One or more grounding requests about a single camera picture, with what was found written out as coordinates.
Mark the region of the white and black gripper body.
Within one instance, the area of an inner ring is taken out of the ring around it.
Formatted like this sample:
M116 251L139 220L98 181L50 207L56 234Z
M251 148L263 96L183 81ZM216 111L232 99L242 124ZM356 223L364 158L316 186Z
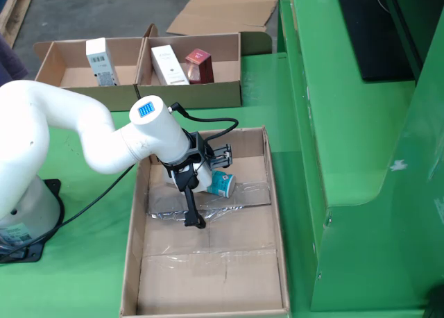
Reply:
M212 170L205 161L193 162L184 167L162 165L162 180L174 185L182 193L186 187L192 192L202 192L212 184Z

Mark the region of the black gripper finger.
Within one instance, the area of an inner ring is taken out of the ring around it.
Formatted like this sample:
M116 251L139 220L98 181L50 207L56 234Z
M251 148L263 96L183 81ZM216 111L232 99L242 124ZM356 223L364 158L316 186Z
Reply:
M184 225L186 227L195 226L198 229L204 229L206 227L205 220L196 209L194 194L189 187L185 188L185 197L187 200L188 211L185 213Z

